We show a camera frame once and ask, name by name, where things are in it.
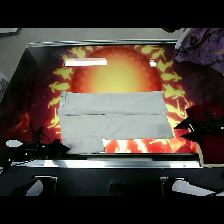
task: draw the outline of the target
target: tabletop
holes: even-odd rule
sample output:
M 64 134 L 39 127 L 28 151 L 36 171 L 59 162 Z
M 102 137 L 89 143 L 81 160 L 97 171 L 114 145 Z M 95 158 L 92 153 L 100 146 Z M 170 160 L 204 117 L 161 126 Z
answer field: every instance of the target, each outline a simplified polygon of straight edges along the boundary
M 205 98 L 214 100 L 217 94 L 210 93 L 216 93 L 217 86 L 222 82 L 217 81 L 219 77 L 207 82 L 206 78 L 201 79 L 202 69 L 189 63 L 176 62 L 175 42 L 120 40 L 29 44 L 0 104 L 0 144 L 5 144 L 8 139 L 32 142 L 32 133 L 40 126 L 44 126 L 44 133 L 51 141 L 61 139 L 57 110 L 62 91 L 105 93 L 163 90 L 174 137 L 105 140 L 105 152 L 197 152 L 195 142 L 181 137 L 189 131 L 174 127 L 187 118 L 187 108 L 200 104 Z M 108 64 L 65 66 L 66 60 L 72 58 L 106 58 Z M 43 138 L 44 143 L 48 141 L 48 138 Z

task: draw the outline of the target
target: flame pattern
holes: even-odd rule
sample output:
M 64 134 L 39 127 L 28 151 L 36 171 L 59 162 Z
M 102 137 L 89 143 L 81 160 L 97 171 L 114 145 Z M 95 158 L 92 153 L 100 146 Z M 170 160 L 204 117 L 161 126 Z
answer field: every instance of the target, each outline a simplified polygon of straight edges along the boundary
M 165 47 L 155 45 L 135 45 L 127 46 L 133 50 L 146 56 L 148 59 L 157 60 L 157 68 L 160 72 L 162 80 L 162 90 L 164 91 L 164 100 L 168 109 L 168 121 L 171 125 L 174 138 L 172 139 L 134 139 L 134 140 L 103 140 L 103 144 L 107 153 L 178 153 L 180 148 L 184 148 L 184 152 L 196 152 L 196 143 L 185 140 L 180 137 L 180 130 L 174 127 L 187 117 L 185 110 L 194 105 L 193 101 L 187 100 L 186 91 L 182 87 L 180 81 L 182 77 L 172 70 L 173 60 L 166 59 Z M 71 87 L 71 79 L 74 74 L 73 68 L 66 68 L 64 61 L 67 58 L 85 58 L 89 53 L 106 48 L 106 46 L 85 46 L 74 47 L 69 49 L 62 55 L 62 67 L 57 68 L 53 75 L 60 77 L 61 81 L 49 84 L 52 99 L 48 103 L 48 109 L 54 111 L 54 116 L 49 121 L 48 129 L 54 129 L 55 135 L 61 137 L 60 122 L 57 115 L 57 108 L 60 103 L 60 93 L 62 90 L 69 91 Z

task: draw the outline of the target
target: purple cloth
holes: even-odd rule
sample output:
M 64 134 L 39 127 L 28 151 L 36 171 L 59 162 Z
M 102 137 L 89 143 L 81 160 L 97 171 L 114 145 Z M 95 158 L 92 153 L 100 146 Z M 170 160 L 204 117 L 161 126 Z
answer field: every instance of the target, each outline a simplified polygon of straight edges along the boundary
M 208 65 L 224 73 L 224 28 L 192 28 L 175 59 Z

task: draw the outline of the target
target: glossy surface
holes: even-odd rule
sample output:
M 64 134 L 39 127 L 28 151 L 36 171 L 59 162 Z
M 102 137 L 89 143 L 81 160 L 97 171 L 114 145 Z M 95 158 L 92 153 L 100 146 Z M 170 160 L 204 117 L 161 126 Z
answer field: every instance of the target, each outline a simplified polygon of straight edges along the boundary
M 8 139 L 32 141 L 44 126 L 53 141 L 61 138 L 57 115 L 61 91 L 164 91 L 172 129 L 187 117 L 185 109 L 202 101 L 197 71 L 173 60 L 174 44 L 28 47 L 0 105 L 1 144 Z M 106 58 L 105 66 L 65 67 L 66 59 Z M 156 63 L 153 67 L 150 60 Z M 196 144 L 173 130 L 172 139 L 104 141 L 108 153 L 191 153 Z

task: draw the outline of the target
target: fire print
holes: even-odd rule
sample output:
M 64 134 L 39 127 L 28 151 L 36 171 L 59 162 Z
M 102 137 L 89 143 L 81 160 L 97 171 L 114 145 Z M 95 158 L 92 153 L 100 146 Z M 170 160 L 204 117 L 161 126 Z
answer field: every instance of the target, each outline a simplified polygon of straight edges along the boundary
M 107 66 L 65 67 L 66 59 L 106 58 Z M 151 67 L 150 60 L 157 65 Z M 174 127 L 187 117 L 185 110 L 194 105 L 186 99 L 181 85 L 182 77 L 172 70 L 173 61 L 166 59 L 166 49 L 156 45 L 132 46 L 85 46 L 68 49 L 61 57 L 61 67 L 52 75 L 56 81 L 49 84 L 52 95 L 48 110 L 52 111 L 48 129 L 53 129 L 57 138 L 61 138 L 61 129 L 57 109 L 61 91 L 80 93 L 105 92 L 151 92 L 164 91 L 164 100 L 168 109 L 168 121 L 174 137 L 171 139 L 103 139 L 107 153 L 179 153 L 196 152 L 196 143 L 180 136 L 186 130 L 174 130 Z

